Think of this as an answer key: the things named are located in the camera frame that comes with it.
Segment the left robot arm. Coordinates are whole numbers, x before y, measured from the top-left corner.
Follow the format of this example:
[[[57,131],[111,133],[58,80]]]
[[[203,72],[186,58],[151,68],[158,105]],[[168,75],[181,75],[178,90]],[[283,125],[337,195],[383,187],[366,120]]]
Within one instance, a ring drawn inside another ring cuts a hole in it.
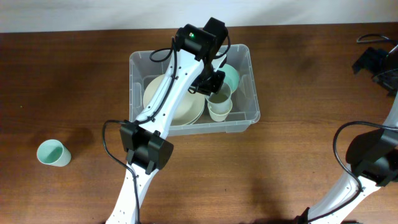
[[[156,173],[169,161],[174,146],[167,141],[174,114],[187,93],[218,93],[225,78],[220,68],[226,53],[218,51],[229,40],[225,23],[210,18],[204,28],[191,24],[178,29],[167,48],[164,77],[149,104],[134,121],[120,121],[126,170],[116,205],[107,223],[139,223],[140,208]]]

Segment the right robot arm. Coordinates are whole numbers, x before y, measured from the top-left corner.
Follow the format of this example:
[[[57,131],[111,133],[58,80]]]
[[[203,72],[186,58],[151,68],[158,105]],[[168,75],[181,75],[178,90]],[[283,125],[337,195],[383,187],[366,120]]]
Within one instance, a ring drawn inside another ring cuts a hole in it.
[[[372,80],[397,96],[397,48],[390,52],[368,48],[352,66],[354,73],[370,71]],[[294,223],[343,223],[369,195],[397,182],[397,103],[383,124],[358,121],[372,131],[356,136],[337,160],[344,172],[331,190],[314,206],[295,217]]]

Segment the grey plastic cup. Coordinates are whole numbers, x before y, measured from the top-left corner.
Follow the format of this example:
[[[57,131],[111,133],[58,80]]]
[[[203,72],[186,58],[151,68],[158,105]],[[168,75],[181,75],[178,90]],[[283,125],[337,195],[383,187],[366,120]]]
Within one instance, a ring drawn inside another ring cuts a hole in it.
[[[225,114],[229,111],[231,101],[231,88],[224,83],[218,93],[212,93],[206,97],[209,109],[215,114]]]

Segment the cream plastic cup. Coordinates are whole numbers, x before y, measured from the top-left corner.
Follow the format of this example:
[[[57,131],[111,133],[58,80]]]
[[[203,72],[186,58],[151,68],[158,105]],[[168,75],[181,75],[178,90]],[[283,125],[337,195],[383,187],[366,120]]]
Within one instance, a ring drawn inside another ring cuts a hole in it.
[[[232,110],[233,103],[231,100],[226,100],[222,103],[212,103],[208,101],[208,111],[213,121],[222,122],[229,115]]]

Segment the beige plate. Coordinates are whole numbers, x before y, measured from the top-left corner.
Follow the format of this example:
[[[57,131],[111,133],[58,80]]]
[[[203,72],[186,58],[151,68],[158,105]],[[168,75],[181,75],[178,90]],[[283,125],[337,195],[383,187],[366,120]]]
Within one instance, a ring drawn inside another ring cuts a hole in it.
[[[159,87],[164,75],[153,79],[144,91],[143,106],[146,107]],[[205,107],[205,96],[200,93],[186,93],[175,111],[172,126],[181,126],[194,123],[202,114]]]

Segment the mint green plastic cup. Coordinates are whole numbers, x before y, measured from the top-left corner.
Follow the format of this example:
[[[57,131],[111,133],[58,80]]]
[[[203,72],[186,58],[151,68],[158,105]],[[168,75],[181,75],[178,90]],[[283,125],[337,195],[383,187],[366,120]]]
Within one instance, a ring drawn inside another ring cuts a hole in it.
[[[70,163],[72,155],[60,141],[49,139],[38,147],[37,159],[45,165],[64,167]]]

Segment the mint green plastic bowl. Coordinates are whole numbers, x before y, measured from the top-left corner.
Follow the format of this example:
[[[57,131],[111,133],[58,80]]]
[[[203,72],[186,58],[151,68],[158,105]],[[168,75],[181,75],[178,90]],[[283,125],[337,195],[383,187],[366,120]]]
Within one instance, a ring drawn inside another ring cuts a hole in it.
[[[219,68],[218,70],[225,73],[224,82],[229,85],[231,92],[234,93],[239,86],[238,71],[228,64],[224,64],[223,67]]]

